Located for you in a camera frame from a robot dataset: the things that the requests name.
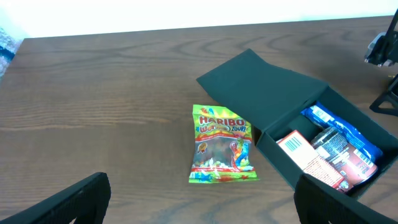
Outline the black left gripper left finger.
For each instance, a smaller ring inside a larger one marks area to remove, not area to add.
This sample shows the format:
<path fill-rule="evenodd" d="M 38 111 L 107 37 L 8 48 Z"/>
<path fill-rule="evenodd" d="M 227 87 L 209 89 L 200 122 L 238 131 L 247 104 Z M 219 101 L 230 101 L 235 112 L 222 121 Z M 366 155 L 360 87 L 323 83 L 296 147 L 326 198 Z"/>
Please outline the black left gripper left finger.
<path fill-rule="evenodd" d="M 97 172 L 33 206 L 1 220 L 1 223 L 102 224 L 110 198 L 111 187 L 108 176 L 104 172 Z"/>

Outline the black gift box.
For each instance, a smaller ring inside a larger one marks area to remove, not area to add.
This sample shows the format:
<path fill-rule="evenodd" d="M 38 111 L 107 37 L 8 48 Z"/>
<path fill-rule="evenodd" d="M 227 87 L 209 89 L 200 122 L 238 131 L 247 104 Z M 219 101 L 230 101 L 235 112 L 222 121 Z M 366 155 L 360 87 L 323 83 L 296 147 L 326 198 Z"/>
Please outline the black gift box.
<path fill-rule="evenodd" d="M 397 138 L 360 111 L 327 83 L 265 62 L 251 49 L 197 78 L 220 105 L 261 131 L 256 147 L 284 180 L 294 188 L 302 170 L 277 145 L 277 140 L 297 130 L 312 140 L 320 128 L 301 115 L 316 102 L 352 124 L 383 155 L 377 172 L 349 192 L 359 199 L 397 161 Z"/>

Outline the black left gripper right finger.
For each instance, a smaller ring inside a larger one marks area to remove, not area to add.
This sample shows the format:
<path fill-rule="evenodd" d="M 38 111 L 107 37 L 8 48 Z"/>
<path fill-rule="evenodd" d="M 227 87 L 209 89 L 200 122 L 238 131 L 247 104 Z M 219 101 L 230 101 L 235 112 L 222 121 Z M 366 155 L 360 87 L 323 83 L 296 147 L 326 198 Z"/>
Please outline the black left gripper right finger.
<path fill-rule="evenodd" d="M 300 176 L 294 203 L 300 223 L 397 224 L 309 174 Z"/>

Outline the blue cookie packet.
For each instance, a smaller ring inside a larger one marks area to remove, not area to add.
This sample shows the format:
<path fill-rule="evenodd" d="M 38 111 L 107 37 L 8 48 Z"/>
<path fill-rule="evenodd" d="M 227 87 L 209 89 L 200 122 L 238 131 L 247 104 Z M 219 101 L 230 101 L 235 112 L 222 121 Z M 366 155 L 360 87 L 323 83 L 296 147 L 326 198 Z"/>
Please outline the blue cookie packet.
<path fill-rule="evenodd" d="M 352 124 L 332 113 L 320 102 L 317 101 L 300 113 L 323 129 L 330 127 L 337 129 L 350 144 L 361 151 L 370 161 L 376 162 L 383 156 L 383 152 L 370 143 Z"/>

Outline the brown Pringles can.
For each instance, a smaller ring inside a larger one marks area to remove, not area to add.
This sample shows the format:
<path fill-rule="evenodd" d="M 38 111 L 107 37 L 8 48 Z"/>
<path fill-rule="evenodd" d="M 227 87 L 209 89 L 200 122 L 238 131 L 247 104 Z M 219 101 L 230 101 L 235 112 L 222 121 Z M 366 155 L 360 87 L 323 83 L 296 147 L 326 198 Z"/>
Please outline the brown Pringles can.
<path fill-rule="evenodd" d="M 329 127 L 319 133 L 310 144 L 338 173 L 344 181 L 340 189 L 348 191 L 372 177 L 378 170 L 377 165 L 356 149 L 336 129 Z"/>

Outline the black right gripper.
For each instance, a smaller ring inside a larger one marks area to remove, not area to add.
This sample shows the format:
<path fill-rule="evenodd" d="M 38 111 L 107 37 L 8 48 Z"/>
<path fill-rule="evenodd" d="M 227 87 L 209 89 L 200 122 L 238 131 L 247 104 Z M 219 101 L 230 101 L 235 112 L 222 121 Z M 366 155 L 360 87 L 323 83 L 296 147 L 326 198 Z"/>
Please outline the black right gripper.
<path fill-rule="evenodd" d="M 397 63 L 397 11 L 386 32 L 379 33 L 368 45 L 364 61 L 378 67 L 391 67 Z M 388 102 L 392 108 L 381 108 Z M 370 110 L 375 113 L 397 116 L 397 75 L 389 83 L 387 90 L 379 95 L 370 105 Z"/>

